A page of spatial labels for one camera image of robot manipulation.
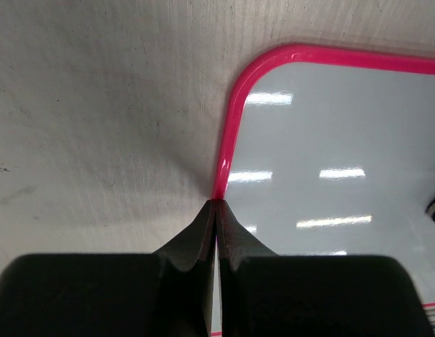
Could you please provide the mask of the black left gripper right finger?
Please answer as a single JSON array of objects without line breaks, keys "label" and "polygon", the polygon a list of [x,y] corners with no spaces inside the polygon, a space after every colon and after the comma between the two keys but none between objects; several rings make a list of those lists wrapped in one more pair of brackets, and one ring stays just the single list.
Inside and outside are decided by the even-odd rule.
[{"label": "black left gripper right finger", "polygon": [[402,265],[378,255],[281,256],[215,203],[224,336],[433,336]]}]

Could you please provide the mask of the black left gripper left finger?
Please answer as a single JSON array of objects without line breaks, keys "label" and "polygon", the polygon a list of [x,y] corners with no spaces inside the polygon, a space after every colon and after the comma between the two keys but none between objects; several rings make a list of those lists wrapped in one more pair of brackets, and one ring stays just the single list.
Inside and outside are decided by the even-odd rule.
[{"label": "black left gripper left finger", "polygon": [[0,275],[0,336],[208,336],[215,205],[153,253],[35,253]]}]

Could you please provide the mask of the pink-framed whiteboard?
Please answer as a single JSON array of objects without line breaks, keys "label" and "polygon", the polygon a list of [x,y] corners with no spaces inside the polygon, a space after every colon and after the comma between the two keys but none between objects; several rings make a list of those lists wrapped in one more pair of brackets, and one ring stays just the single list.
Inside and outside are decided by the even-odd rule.
[{"label": "pink-framed whiteboard", "polygon": [[260,55],[231,89],[212,196],[281,255],[395,258],[435,330],[435,59]]}]

